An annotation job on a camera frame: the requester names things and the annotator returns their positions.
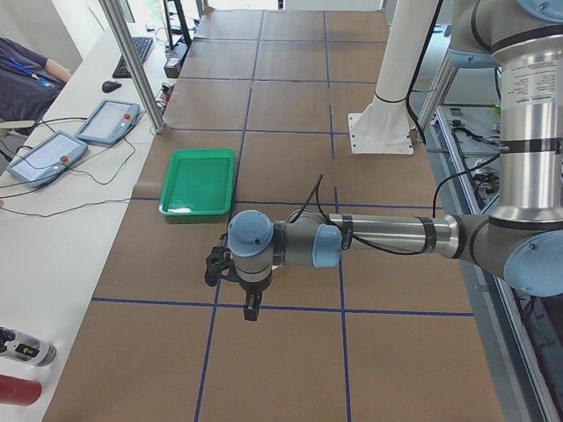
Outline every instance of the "white desk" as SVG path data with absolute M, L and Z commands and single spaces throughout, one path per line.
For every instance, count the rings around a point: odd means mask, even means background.
M 144 34 L 137 31 L 132 29 L 135 35 Z M 141 104 L 131 79 L 122 79 L 123 86 L 110 94 L 101 90 L 101 84 L 111 79 L 120 55 L 113 34 L 106 32 L 44 119 L 87 117 L 103 98 Z M 155 95 L 162 82 L 171 82 L 166 79 L 164 63 L 164 48 L 155 42 L 144 63 Z M 52 128 L 74 134 L 79 126 L 80 122 L 65 122 L 53 123 Z M 37 145 L 50 134 L 47 127 L 39 127 L 26 144 Z M 108 186 L 98 185 L 86 175 L 66 172 L 37 193 L 4 200 L 4 207 L 49 214 L 88 202 L 129 198 L 153 137 L 150 120 L 144 116 L 127 136 L 135 145 L 136 153 Z M 103 147 L 90 146 L 85 157 L 101 149 Z M 106 181 L 131 150 L 125 142 L 120 142 L 79 170 Z M 0 177 L 0 186 L 16 182 L 7 172 Z M 24 186 L 2 188 L 0 197 L 27 190 Z M 0 420 L 33 422 L 43 418 L 126 208 L 127 203 L 107 204 L 50 218 L 13 215 L 0 210 L 0 326 L 49 340 L 57 348 L 55 361 L 47 367 L 0 359 L 0 374 L 35 379 L 43 387 L 40 399 L 30 406 L 0 404 Z

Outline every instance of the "lanyard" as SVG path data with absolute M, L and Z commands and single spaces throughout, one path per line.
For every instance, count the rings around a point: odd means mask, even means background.
M 26 75 L 32 77 L 33 79 L 39 79 L 39 77 L 37 75 L 35 75 L 35 72 L 32 72 L 30 69 L 28 69 L 26 66 L 24 66 L 23 64 L 18 62 L 13 57 L 8 57 L 8 60 L 10 61 L 10 65 L 13 68 L 21 70 L 22 72 L 24 72 Z

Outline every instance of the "person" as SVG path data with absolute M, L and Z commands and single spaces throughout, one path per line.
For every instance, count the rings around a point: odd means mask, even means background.
M 0 38 L 0 121 L 38 121 L 70 80 L 57 62 Z

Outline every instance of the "brown table surface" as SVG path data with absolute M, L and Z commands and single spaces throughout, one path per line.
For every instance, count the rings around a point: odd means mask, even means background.
M 384 15 L 214 11 L 197 37 L 44 420 L 502 420 L 455 261 L 349 251 L 339 268 L 280 268 L 257 323 L 239 286 L 203 282 L 233 213 L 285 219 L 319 173 L 327 212 L 430 216 L 423 147 L 350 151 Z M 170 154 L 203 148 L 236 154 L 231 213 L 170 223 Z

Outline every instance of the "tablet screen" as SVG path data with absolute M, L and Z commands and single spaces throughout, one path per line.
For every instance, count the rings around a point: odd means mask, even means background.
M 123 116 L 129 111 L 130 104 L 105 102 L 86 127 L 80 131 L 80 135 L 92 138 L 109 138 L 123 120 Z
M 61 162 L 61 156 L 67 156 L 80 145 L 63 134 L 57 134 L 49 142 L 33 149 L 25 158 L 12 166 L 12 169 L 27 180 L 42 177 L 45 169 Z

